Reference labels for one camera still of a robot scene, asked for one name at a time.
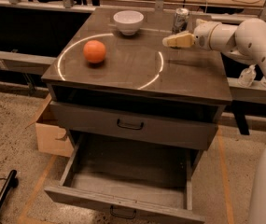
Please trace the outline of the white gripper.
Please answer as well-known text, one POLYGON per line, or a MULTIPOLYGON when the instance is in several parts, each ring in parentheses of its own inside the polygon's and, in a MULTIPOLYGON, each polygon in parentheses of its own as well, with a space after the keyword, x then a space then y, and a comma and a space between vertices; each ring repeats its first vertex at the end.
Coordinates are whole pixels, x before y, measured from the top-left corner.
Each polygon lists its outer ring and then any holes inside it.
POLYGON ((184 31, 169 35, 162 40, 162 44, 171 48, 190 48, 195 43, 198 49, 229 51, 236 46, 236 29, 236 25, 197 19, 193 34, 184 31))

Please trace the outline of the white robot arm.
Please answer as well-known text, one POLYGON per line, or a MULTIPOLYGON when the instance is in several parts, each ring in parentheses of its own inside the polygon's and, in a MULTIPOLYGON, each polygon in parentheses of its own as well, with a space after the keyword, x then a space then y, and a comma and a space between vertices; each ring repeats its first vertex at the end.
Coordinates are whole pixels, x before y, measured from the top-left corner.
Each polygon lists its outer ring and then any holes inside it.
MULTIPOLYGON (((191 33, 169 35, 162 44, 219 51, 239 63, 258 65, 266 79, 266 22, 261 19, 248 19, 238 25, 198 19, 191 33)), ((248 224, 266 224, 266 148, 255 172, 248 224)))

